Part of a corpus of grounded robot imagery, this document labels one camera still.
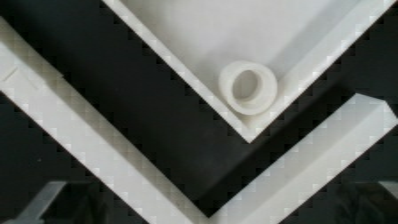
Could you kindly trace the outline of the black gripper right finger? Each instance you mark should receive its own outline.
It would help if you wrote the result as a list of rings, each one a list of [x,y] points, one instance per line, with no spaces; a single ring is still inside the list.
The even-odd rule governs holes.
[[[378,184],[384,187],[385,191],[389,192],[393,198],[398,200],[398,182],[380,181]]]

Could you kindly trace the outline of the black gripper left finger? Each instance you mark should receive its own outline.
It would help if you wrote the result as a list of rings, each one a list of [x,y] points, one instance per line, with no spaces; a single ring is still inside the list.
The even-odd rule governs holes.
[[[12,220],[12,224],[44,224],[43,214],[50,208],[64,186],[64,181],[51,181],[46,183],[18,217]]]

